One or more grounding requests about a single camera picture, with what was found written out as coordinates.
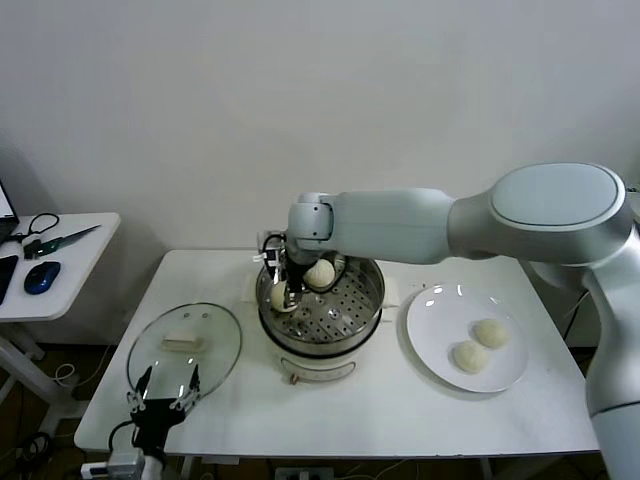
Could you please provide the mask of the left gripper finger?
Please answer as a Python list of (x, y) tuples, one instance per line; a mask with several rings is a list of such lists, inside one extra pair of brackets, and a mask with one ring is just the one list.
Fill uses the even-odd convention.
[(179, 388), (178, 396), (170, 405), (172, 410), (191, 410), (200, 400), (199, 366), (195, 365), (187, 386)]
[(126, 394), (127, 403), (130, 410), (143, 410), (144, 409), (144, 395), (147, 391), (147, 386), (150, 381), (152, 373), (152, 366), (149, 366), (143, 375), (138, 379), (137, 383), (133, 387), (132, 391)]

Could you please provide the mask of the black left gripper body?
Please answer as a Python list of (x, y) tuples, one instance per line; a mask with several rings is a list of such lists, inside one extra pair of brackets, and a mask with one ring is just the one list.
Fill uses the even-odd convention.
[(130, 416), (136, 426), (133, 446), (142, 450), (163, 450), (170, 429), (186, 418), (184, 408), (171, 398), (144, 401)]

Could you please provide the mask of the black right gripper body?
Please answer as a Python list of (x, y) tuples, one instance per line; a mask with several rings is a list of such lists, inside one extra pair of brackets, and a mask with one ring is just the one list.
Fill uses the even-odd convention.
[(285, 270), (290, 293), (301, 294), (303, 292), (305, 285), (304, 275), (312, 266), (313, 264), (297, 263), (289, 255), (286, 256)]

